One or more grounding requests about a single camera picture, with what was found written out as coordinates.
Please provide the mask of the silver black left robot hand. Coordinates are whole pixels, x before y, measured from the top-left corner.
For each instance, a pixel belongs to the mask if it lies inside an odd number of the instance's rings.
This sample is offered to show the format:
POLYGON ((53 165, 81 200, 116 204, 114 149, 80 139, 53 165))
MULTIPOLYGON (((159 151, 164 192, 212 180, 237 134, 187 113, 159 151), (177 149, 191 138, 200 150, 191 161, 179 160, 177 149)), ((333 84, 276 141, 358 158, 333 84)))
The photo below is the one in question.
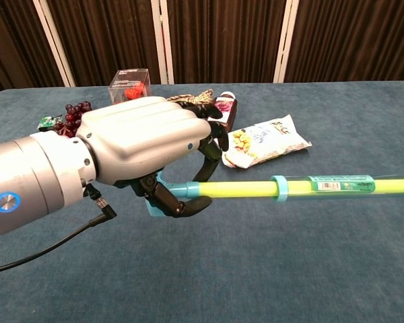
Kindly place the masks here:
POLYGON ((208 196, 178 200, 157 177, 168 164, 193 151, 204 156, 195 181, 206 182, 222 152, 228 133, 213 104, 170 102, 143 97, 86 112, 76 135, 94 156, 96 180, 123 188, 131 186, 153 207, 169 217, 190 217, 212 203, 208 196))

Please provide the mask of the yellow blue water squirter toy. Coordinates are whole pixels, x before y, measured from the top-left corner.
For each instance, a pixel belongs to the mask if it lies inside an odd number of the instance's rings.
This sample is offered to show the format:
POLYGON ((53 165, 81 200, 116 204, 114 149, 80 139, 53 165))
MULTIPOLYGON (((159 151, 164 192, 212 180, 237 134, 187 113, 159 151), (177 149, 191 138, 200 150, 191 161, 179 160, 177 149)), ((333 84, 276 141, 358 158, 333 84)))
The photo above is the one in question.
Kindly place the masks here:
POLYGON ((404 175, 312 175, 272 176, 266 181, 242 182, 166 182, 162 173, 156 180, 175 197, 193 199, 272 198, 286 202, 292 199, 359 199, 404 196, 404 175))

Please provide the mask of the clear box with red items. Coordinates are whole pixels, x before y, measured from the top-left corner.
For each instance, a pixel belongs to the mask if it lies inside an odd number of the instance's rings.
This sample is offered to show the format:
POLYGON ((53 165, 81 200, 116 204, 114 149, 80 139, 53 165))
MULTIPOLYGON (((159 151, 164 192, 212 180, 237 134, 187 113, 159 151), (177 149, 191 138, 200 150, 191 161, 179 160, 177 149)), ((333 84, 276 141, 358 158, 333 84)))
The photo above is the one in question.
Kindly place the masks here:
POLYGON ((151 96, 151 92, 148 69, 118 70, 108 86, 113 104, 148 97, 151 96))

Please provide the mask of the dark red plastic grapes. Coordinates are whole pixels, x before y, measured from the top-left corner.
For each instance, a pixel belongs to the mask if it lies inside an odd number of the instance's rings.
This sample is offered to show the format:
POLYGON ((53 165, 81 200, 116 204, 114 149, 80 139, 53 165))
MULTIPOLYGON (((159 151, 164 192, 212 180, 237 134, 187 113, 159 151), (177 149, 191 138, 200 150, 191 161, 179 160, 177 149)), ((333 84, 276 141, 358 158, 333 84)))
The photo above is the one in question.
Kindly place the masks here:
POLYGON ((80 102, 76 105, 67 104, 65 106, 66 114, 64 120, 54 125, 56 133, 66 137, 74 137, 81 125, 81 117, 84 113, 92 110, 92 105, 88 101, 80 102))

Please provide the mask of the brown bottle with flower label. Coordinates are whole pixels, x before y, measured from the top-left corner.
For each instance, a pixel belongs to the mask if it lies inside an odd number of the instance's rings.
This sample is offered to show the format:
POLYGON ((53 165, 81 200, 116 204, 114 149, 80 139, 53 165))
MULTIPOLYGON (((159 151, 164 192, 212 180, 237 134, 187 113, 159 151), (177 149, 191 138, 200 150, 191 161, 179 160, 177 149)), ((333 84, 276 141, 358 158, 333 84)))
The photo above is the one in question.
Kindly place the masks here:
POLYGON ((234 120, 237 111, 238 101, 236 96, 229 91, 222 92, 213 101, 213 105, 222 113, 221 118, 209 117, 208 121, 217 121, 225 126, 226 130, 230 132, 234 125, 234 120))

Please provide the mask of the brown curtain screen panel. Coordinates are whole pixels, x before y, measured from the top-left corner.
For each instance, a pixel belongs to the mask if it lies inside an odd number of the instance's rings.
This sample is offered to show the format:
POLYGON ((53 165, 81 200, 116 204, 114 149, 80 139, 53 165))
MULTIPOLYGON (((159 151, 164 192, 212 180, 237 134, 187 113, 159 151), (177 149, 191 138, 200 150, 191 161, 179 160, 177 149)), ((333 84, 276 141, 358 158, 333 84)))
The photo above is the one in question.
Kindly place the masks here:
POLYGON ((75 86, 108 85, 120 69, 146 68, 166 84, 161 0, 43 0, 75 86))
POLYGON ((285 0, 273 80, 404 81, 404 0, 285 0))
POLYGON ((151 0, 161 83, 282 83, 299 3, 151 0))
POLYGON ((0 91, 64 85, 33 0, 0 0, 0 91))

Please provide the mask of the white snack bag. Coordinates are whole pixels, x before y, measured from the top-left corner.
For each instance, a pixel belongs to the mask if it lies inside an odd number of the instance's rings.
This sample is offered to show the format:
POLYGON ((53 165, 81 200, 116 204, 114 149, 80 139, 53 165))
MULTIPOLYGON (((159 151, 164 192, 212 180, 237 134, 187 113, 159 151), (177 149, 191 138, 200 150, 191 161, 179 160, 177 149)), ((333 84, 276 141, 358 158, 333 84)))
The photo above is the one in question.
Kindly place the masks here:
POLYGON ((312 147, 296 130, 291 115, 274 118, 228 133, 229 149, 222 162, 229 168, 248 169, 294 151, 312 147))

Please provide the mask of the blue carpet table cover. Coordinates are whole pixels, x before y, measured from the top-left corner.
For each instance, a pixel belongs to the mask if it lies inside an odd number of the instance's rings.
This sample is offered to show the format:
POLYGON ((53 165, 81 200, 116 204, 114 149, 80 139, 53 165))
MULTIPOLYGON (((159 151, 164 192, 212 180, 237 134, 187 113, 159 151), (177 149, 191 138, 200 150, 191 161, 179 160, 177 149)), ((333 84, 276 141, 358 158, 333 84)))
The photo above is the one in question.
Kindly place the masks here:
MULTIPOLYGON (((235 127, 292 116, 312 143, 215 181, 404 175, 404 81, 213 84, 235 127)), ((115 219, 0 273, 0 323, 404 323, 404 197, 216 199, 151 217, 99 184, 115 219)))

